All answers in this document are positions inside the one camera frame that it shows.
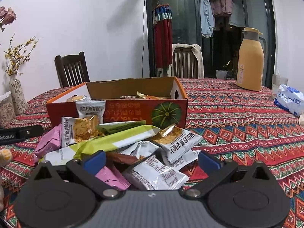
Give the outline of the oat crisp pack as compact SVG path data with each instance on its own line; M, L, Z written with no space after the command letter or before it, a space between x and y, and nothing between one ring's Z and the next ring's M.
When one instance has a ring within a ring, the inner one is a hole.
M105 100L83 100L76 101L75 104L79 118L97 115L98 122L100 124L104 123L103 115L106 109Z
M98 116L92 115L84 118L62 117L61 118L61 146L77 144L98 136Z
M66 100L66 102L91 101L91 97L86 95L74 95Z
M160 146L165 152L168 161L174 163L196 146L202 138L199 134L173 124L148 140Z

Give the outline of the oat crisp pack on pile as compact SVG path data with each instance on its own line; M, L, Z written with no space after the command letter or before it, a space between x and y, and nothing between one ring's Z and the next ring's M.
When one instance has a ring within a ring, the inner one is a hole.
M98 116L92 115L84 118L62 117L61 118L61 146L77 144L98 136Z

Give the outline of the long green snack bar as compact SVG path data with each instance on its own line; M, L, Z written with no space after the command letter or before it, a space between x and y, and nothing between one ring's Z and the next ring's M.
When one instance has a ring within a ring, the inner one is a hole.
M75 152L73 158L83 159L86 155L92 155L99 150L105 152L114 151L143 141L155 136L160 131L160 128L152 125L141 125L114 134L95 137L69 147Z

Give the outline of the red tassel hanging decoration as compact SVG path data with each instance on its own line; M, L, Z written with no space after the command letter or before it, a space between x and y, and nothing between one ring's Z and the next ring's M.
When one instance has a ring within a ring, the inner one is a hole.
M166 69L172 63L172 10L169 4L153 10L156 69Z

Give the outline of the oat crisp pack against box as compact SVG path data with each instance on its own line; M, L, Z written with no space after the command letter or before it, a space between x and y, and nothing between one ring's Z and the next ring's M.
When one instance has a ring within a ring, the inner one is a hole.
M105 100L83 100L76 101L75 104L79 118L97 115L98 122L100 124L104 123L103 115L106 109Z

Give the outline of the chair with beige cloth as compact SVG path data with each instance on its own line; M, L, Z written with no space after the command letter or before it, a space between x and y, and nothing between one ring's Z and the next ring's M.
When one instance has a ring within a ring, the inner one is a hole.
M173 44L169 76L204 79L203 55L198 44Z

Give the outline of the white grey snack pack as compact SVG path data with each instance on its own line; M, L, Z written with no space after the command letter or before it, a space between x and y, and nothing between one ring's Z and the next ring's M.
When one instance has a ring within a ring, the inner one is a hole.
M140 190L175 190L189 180L186 174L162 164L154 155L124 171L123 176Z

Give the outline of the large orange snack bag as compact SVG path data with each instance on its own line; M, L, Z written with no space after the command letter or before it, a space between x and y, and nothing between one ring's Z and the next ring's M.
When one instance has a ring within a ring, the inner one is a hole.
M157 97L157 96L153 96L153 95L143 94L143 93L140 93L139 91L137 91L137 96L142 99L157 99L157 100L167 99L167 97Z

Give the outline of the pink vase with roses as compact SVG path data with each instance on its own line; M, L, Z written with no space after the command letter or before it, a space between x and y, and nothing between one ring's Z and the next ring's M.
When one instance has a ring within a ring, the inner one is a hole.
M1 32L5 30L6 25L12 24L16 19L17 19L17 15L11 7L9 8L5 8L4 6L0 7Z

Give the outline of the pink snack pack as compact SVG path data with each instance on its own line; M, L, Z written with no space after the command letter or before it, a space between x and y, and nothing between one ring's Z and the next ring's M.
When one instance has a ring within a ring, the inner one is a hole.
M37 163L47 153L60 149L61 132L62 125L60 124L42 136L33 154L34 163Z
M127 190L130 187L130 183L113 164L104 166L95 176L116 190Z

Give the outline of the small orange snack pack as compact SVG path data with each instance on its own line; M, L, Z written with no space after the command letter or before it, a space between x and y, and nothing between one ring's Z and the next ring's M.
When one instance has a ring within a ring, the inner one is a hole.
M107 160L125 165L133 165L145 159L143 156L137 158L135 156L120 154L116 152L106 152L106 157Z

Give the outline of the clear food storage jar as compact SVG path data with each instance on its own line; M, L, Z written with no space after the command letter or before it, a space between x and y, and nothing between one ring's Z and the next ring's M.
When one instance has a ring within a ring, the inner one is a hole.
M7 125L16 117L11 92L1 95L0 100L0 123L1 127Z

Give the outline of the hanging blue shirt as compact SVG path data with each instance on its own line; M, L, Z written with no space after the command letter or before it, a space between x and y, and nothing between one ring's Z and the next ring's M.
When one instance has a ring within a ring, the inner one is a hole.
M215 21L209 0L200 0L201 34L204 38L211 38L215 29Z

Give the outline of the dark wooden chair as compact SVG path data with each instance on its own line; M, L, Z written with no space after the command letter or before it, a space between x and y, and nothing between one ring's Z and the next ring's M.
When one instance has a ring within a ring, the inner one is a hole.
M90 81L83 51L77 55L56 56L55 67L62 88Z

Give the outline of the patterned red tablecloth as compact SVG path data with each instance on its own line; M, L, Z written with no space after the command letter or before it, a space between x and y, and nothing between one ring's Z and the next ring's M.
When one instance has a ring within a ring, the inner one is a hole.
M201 135L198 149L240 165L263 161L290 197L284 227L303 227L303 128L297 117L275 106L271 90L239 88L235 81L180 79L189 103L186 129ZM28 102L9 128L41 125L51 129L46 102L69 88L52 89ZM2 227L20 227L13 202L34 169L33 153L41 137L8 145L12 162L1 168L5 191Z

